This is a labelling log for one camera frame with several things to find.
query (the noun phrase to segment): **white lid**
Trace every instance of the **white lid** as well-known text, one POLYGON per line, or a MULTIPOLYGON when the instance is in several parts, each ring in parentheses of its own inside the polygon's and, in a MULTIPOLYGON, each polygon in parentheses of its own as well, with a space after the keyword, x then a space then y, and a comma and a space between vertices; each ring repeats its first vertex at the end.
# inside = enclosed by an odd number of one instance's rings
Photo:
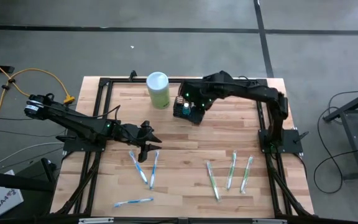
POLYGON ((168 77, 162 72, 153 72, 148 75, 146 84, 151 90, 160 91, 168 86, 168 77))

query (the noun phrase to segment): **green container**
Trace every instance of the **green container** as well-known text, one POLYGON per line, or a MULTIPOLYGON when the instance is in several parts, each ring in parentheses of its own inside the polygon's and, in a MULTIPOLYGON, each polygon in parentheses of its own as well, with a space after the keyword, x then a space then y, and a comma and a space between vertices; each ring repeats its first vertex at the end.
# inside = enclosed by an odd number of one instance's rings
POLYGON ((147 77, 146 84, 155 108, 164 109, 169 106, 169 81, 166 74, 153 72, 147 77))

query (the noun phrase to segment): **wooden tabletop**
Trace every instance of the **wooden tabletop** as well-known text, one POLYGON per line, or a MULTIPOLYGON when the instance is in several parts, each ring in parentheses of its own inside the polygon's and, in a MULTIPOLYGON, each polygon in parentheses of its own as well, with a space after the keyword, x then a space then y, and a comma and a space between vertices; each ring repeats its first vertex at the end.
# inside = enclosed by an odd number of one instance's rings
MULTIPOLYGON (((80 113, 90 116, 93 114, 99 78, 84 77, 76 106, 80 113)), ((285 94, 283 79, 268 78, 267 82, 269 86, 285 94)), ((149 120, 155 130, 154 134, 163 141, 157 144, 162 146, 162 150, 156 170, 155 189, 151 191, 143 183, 128 155, 130 149, 135 149, 137 153, 139 149, 119 142, 108 142, 99 167, 92 216, 273 217, 266 163, 260 152, 257 136, 260 127, 256 102, 236 97, 216 100, 205 113, 202 123, 195 126, 189 121, 172 116, 178 86, 170 84, 171 105, 167 109, 158 110, 151 105, 145 83, 114 84, 110 109, 121 105, 118 119, 123 123, 140 125, 144 120, 149 120), (232 187, 227 191, 224 186, 234 150, 237 150, 237 164, 232 187), (254 156, 254 162, 247 191, 243 195, 240 194, 239 187, 251 155, 254 156), (205 160, 212 163, 222 198, 220 202, 215 200, 205 160), (154 201, 112 207, 116 202, 147 197, 154 197, 154 201)), ((284 122, 284 128, 292 127, 290 113, 284 122)), ((283 154, 282 157, 288 187, 302 206, 313 213, 301 162, 291 154, 283 154)), ((63 161, 51 212, 61 208, 78 186, 83 158, 83 152, 74 152, 63 161)), ((150 152, 149 158, 141 163, 149 180, 154 158, 154 152, 150 152)), ((281 190, 278 190, 278 196, 280 208, 284 212, 281 190)))

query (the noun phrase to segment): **concrete floor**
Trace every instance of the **concrete floor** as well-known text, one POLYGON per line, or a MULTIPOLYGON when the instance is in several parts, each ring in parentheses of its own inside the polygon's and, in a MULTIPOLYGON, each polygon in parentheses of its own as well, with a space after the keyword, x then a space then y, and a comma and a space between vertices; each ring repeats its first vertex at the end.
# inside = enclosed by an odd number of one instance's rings
MULTIPOLYGON (((358 1, 260 0, 266 29, 358 30, 358 1)), ((0 23, 114 27, 198 27, 257 29, 253 0, 0 0, 0 23)), ((298 129, 309 131, 303 139, 304 160, 315 213, 321 217, 358 220, 358 180, 344 182, 336 194, 327 195, 313 183, 313 171, 328 155, 319 142, 316 122, 330 97, 358 90, 358 35, 268 35, 274 75, 284 78, 293 119, 298 129)), ((170 76, 202 76, 220 70, 232 76, 266 77, 259 34, 190 34, 131 32, 0 31, 0 64, 46 69, 58 75, 68 91, 78 96, 86 75, 148 75, 159 70, 170 76)), ((40 73, 18 78, 28 93, 64 94, 58 83, 40 73)), ((0 74, 0 86, 6 78, 0 74)), ((357 95, 342 95, 339 106, 357 95)), ((0 117, 25 118, 26 98, 8 92, 0 117)), ((49 121, 1 121, 0 129, 51 135, 63 128, 49 121)), ((350 150, 342 127, 321 124, 333 154, 350 150)), ((51 138, 0 133, 0 159, 17 150, 51 138)), ((36 156, 56 146, 20 154, 3 165, 36 156)), ((61 152, 47 156, 59 164, 61 152)), ((343 173, 353 171, 352 156, 339 158, 343 173)), ((17 172, 27 162, 13 167, 17 172)), ((325 190, 339 184, 338 172, 328 162, 318 172, 325 190)))

